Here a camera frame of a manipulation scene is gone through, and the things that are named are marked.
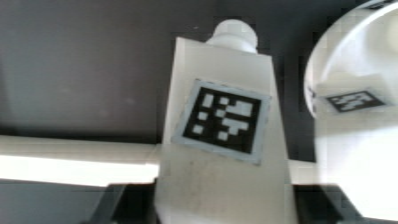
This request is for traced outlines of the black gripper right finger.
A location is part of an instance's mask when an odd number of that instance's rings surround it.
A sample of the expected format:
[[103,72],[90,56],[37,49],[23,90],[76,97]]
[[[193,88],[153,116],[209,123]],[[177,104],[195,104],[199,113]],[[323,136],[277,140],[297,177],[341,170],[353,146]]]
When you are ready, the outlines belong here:
[[298,224],[366,224],[336,185],[293,185]]

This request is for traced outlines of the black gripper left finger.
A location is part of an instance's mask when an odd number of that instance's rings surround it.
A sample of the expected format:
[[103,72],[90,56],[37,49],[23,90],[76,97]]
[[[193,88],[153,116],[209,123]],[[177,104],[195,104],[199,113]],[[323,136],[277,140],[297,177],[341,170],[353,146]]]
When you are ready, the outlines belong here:
[[112,184],[85,224],[160,224],[153,198],[154,184]]

